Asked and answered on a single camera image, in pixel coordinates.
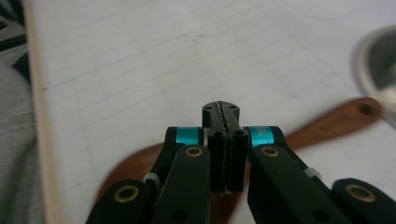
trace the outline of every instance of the cyan band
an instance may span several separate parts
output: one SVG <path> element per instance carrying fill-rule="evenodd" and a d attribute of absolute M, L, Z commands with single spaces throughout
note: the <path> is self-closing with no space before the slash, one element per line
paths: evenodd
<path fill-rule="evenodd" d="M 252 148 L 261 144 L 273 144 L 274 135 L 268 126 L 249 126 Z"/>
<path fill-rule="evenodd" d="M 177 127 L 176 143 L 198 145 L 198 127 Z"/>

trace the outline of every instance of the white surface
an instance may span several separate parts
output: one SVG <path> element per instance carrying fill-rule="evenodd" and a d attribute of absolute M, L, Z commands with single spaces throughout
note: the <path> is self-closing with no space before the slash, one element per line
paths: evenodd
<path fill-rule="evenodd" d="M 161 142 L 168 126 L 199 126 L 223 100 L 240 123 L 289 133 L 360 96 L 354 46 L 396 23 L 394 1 L 36 0 L 65 223 L 83 223 L 114 165 Z M 380 121 L 298 152 L 329 187 L 356 177 L 396 199 L 395 130 Z M 252 223 L 246 204 L 233 223 Z"/>

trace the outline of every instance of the brass screw hole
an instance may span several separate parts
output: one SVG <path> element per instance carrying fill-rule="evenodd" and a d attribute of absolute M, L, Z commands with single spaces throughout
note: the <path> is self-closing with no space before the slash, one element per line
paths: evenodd
<path fill-rule="evenodd" d="M 139 194 L 139 188 L 135 185 L 124 186 L 116 191 L 114 200 L 117 203 L 128 203 Z"/>
<path fill-rule="evenodd" d="M 262 154 L 269 157 L 276 157 L 279 155 L 279 151 L 273 147 L 262 148 Z"/>
<path fill-rule="evenodd" d="M 204 152 L 198 147 L 189 147 L 186 149 L 186 155 L 188 155 L 189 157 L 199 157 L 203 153 Z"/>
<path fill-rule="evenodd" d="M 347 185 L 346 192 L 348 192 L 350 196 L 362 202 L 372 203 L 375 201 L 375 195 L 367 188 L 359 185 Z"/>

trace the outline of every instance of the metal bowl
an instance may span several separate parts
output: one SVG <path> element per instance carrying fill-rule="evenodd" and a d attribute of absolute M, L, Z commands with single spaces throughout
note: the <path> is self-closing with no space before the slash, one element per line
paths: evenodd
<path fill-rule="evenodd" d="M 355 65 L 360 89 L 381 103 L 384 118 L 396 127 L 396 25 L 364 38 Z"/>

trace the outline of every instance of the black plastic part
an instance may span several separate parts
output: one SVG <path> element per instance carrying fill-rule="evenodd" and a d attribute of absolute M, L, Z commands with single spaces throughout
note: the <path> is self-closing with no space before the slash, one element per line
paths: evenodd
<path fill-rule="evenodd" d="M 211 152 L 211 191 L 242 191 L 245 186 L 248 132 L 239 126 L 239 107 L 217 101 L 203 107 L 202 126 Z"/>
<path fill-rule="evenodd" d="M 396 223 L 396 202 L 366 182 L 353 178 L 337 180 L 331 195 L 354 223 Z"/>
<path fill-rule="evenodd" d="M 137 196 L 127 202 L 115 200 L 116 192 L 122 187 L 135 186 Z M 121 180 L 112 185 L 91 210 L 87 224 L 117 223 L 117 224 L 147 224 L 151 219 L 148 209 L 149 188 L 138 180 Z"/>
<path fill-rule="evenodd" d="M 300 165 L 300 167 L 305 170 L 306 168 L 308 168 L 306 166 L 306 164 L 300 159 L 300 157 L 298 157 L 293 150 L 291 150 L 288 146 L 288 144 L 286 143 L 286 139 L 285 139 L 285 135 L 282 133 L 282 131 L 280 130 L 279 127 L 277 126 L 270 126 L 271 131 L 273 132 L 273 136 L 275 139 L 274 145 L 277 145 L 279 147 L 282 147 L 283 150 L 285 150 L 289 156 L 291 156 L 293 158 L 293 160 L 295 162 L 297 162 L 298 165 Z"/>
<path fill-rule="evenodd" d="M 278 155 L 264 155 L 264 147 Z M 350 223 L 284 148 L 259 145 L 251 159 L 247 202 L 256 223 Z"/>
<path fill-rule="evenodd" d="M 198 145 L 204 145 L 204 129 L 198 128 Z"/>
<path fill-rule="evenodd" d="M 187 151 L 201 150 L 199 156 Z M 152 223 L 208 223 L 210 152 L 202 146 L 182 147 L 175 157 Z"/>
<path fill-rule="evenodd" d="M 165 140 L 163 142 L 163 148 L 161 149 L 160 155 L 151 168 L 151 172 L 158 175 L 161 180 L 161 185 L 166 181 L 169 171 L 172 166 L 172 162 L 175 157 L 177 127 L 169 127 L 166 130 Z"/>

